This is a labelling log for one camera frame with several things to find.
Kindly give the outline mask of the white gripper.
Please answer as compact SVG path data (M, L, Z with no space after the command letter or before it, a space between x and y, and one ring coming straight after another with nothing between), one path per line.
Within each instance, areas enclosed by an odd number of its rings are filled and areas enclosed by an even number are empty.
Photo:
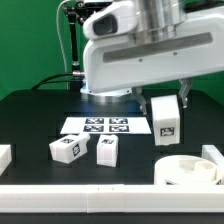
M192 13L109 6L86 20L83 65L95 93L133 88L147 114L141 86L180 79L187 107L191 77L224 71L224 6Z

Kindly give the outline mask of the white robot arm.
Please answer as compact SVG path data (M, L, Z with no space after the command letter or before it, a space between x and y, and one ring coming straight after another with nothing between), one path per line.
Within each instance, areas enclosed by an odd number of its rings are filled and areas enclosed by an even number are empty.
M187 104L191 79L224 71L224 6L187 13L184 0L120 0L83 25L85 78L93 93L178 80Z

